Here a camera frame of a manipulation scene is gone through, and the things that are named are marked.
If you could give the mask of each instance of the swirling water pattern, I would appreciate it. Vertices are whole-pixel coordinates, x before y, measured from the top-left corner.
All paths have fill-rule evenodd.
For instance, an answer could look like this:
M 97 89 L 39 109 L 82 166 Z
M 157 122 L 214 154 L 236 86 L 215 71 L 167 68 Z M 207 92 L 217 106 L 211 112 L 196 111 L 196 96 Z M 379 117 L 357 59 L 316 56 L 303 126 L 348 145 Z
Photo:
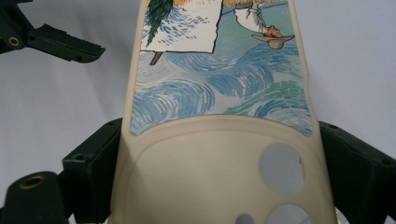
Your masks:
M 287 5 L 262 11 L 267 24 L 280 27 L 283 35 L 293 34 Z M 214 53 L 166 52 L 151 66 L 154 53 L 141 52 L 131 132 L 140 134 L 175 119 L 236 114 L 312 134 L 295 40 L 273 50 L 251 35 L 255 34 L 241 27 L 233 13 L 226 13 L 219 22 Z

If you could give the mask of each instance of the printed illustration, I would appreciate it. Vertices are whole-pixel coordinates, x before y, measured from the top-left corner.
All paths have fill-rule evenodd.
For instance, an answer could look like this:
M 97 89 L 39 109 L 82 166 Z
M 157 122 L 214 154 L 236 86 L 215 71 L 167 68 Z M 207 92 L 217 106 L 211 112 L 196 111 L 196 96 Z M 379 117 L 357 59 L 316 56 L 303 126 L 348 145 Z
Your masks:
M 195 116 L 312 120 L 286 0 L 150 0 L 131 133 Z

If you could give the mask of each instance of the beige phone case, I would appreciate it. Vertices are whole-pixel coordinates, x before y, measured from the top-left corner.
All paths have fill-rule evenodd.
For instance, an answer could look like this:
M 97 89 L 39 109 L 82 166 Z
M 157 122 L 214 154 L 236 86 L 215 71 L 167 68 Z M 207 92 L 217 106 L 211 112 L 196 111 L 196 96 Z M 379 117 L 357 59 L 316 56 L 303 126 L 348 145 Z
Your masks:
M 109 223 L 336 223 L 307 87 L 292 0 L 142 1 Z

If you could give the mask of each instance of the gray surface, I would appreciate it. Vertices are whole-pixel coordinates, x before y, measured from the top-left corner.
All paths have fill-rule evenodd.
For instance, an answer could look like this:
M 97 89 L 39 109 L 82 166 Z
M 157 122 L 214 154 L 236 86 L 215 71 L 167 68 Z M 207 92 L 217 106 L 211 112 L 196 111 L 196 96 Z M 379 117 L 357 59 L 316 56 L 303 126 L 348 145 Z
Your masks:
M 396 2 L 296 1 L 318 117 L 396 157 Z M 21 9 L 107 48 L 94 63 L 33 49 L 0 55 L 0 202 L 16 179 L 61 159 L 123 116 L 138 2 L 34 1 Z

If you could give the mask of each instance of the brown hat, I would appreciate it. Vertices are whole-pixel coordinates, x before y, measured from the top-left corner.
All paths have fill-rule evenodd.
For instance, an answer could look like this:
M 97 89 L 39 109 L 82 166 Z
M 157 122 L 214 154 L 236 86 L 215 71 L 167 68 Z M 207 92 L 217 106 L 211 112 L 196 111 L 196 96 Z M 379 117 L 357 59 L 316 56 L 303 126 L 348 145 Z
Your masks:
M 294 35 L 282 36 L 282 37 L 273 37 L 273 36 L 265 36 L 265 35 L 253 35 L 254 38 L 264 41 L 268 43 L 271 49 L 281 49 L 286 41 L 289 41 L 294 38 Z

